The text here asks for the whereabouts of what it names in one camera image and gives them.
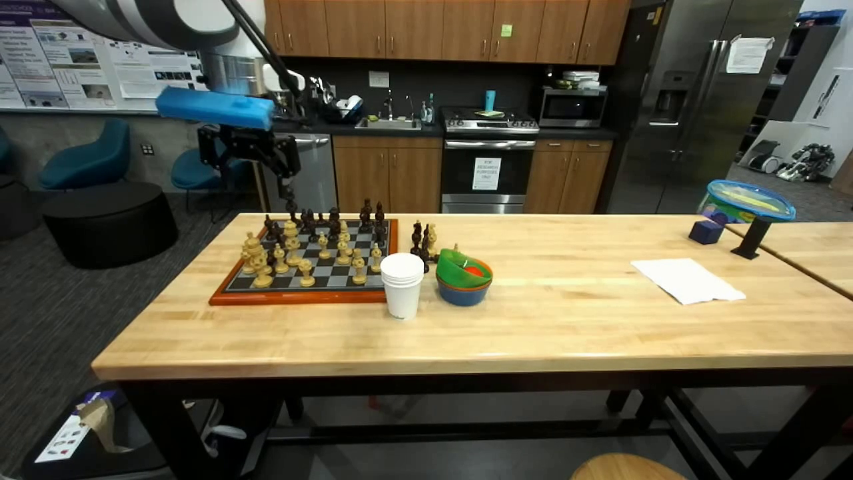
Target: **stove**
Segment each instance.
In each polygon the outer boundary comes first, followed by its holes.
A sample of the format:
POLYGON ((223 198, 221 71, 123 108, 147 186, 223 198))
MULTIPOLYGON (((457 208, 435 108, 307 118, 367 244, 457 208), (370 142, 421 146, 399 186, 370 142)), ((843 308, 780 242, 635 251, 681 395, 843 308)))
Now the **stove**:
POLYGON ((445 134, 457 135, 537 135, 538 122, 525 108, 445 108, 445 134))
POLYGON ((537 120, 523 108, 445 108, 442 210, 523 214, 537 120))

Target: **power strip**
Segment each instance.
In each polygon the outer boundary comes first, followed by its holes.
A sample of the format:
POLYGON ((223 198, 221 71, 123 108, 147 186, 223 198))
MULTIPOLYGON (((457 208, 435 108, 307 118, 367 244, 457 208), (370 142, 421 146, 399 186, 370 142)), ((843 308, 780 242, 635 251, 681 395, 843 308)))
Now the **power strip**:
POLYGON ((38 454, 34 464, 47 464, 47 462, 67 462, 77 454, 81 443, 86 439, 87 427, 81 420, 81 416, 65 418, 59 432, 50 436, 50 443, 38 454))

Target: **floor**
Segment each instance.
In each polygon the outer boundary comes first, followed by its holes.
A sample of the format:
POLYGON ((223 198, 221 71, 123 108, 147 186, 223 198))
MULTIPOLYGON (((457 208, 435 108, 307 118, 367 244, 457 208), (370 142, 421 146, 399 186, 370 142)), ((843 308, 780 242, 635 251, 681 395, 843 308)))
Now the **floor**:
MULTIPOLYGON (((803 220, 853 218, 851 198, 828 191, 826 184, 790 184, 743 168, 733 168, 733 178, 786 195, 803 220)), ((174 214, 182 239, 121 268, 67 267, 42 227, 0 242, 0 472, 19 472, 25 454, 41 443, 41 428, 94 383, 91 358, 223 227, 206 210, 187 214, 185 198, 174 198, 174 214)), ((691 398, 717 428, 752 432, 780 427, 803 399, 803 387, 697 388, 691 398)), ((317 423, 585 418, 602 416, 602 399, 606 392, 335 398, 307 399, 307 414, 317 423)), ((253 476, 567 476, 585 459, 606 450, 635 450, 691 476, 665 436, 269 447, 253 476)), ((847 444, 824 447, 796 480, 824 476, 851 454, 847 444)))

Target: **dark bowl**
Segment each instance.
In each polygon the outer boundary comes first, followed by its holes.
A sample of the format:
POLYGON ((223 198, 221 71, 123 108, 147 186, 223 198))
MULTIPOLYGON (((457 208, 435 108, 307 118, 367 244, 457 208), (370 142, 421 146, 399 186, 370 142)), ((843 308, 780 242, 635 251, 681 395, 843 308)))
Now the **dark bowl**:
POLYGON ((478 288, 453 288, 445 279, 438 276, 438 294, 457 306, 475 306, 485 299, 491 282, 478 286, 478 288))

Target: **chess board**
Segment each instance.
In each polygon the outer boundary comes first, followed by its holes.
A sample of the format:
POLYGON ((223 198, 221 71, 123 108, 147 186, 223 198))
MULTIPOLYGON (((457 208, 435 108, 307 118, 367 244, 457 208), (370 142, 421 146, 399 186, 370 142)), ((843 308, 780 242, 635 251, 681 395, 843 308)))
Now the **chess board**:
MULTIPOLYGON (((374 232, 359 230, 357 218, 343 218, 349 230, 349 244, 367 258, 374 244, 374 232)), ((367 271, 367 282, 357 286, 349 276, 349 267, 335 267, 334 258, 321 258, 317 238, 327 234, 327 227, 321 224, 315 232, 299 232, 299 256, 315 264, 315 286, 302 286, 299 271, 275 274, 269 288, 253 286, 253 271, 242 268, 239 251, 235 251, 238 264, 223 276, 223 282, 211 295, 211 304, 370 304, 385 302, 382 276, 367 271)), ((261 242, 273 242, 263 227, 258 232, 261 242)), ((386 218, 386 239, 379 242, 382 252, 397 251, 397 218, 386 218)))

